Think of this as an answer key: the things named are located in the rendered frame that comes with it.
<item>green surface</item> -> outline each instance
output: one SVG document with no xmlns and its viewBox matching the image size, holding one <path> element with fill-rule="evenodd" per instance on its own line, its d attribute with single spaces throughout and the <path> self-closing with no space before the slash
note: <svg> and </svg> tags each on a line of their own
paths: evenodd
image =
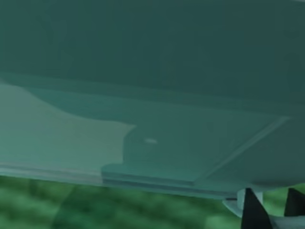
<svg viewBox="0 0 305 229">
<path fill-rule="evenodd" d="M 305 192 L 305 185 L 296 188 Z M 238 229 L 221 201 L 0 177 L 0 229 Z M 265 193 L 282 216 L 287 188 Z"/>
</svg>

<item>green wooden floor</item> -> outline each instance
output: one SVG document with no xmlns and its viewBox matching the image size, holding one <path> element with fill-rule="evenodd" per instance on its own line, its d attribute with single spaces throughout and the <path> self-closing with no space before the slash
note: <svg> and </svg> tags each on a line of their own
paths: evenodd
<svg viewBox="0 0 305 229">
<path fill-rule="evenodd" d="M 286 195 L 266 193 L 267 211 L 283 215 Z M 217 200 L 0 177 L 0 229 L 238 228 Z"/>
</svg>

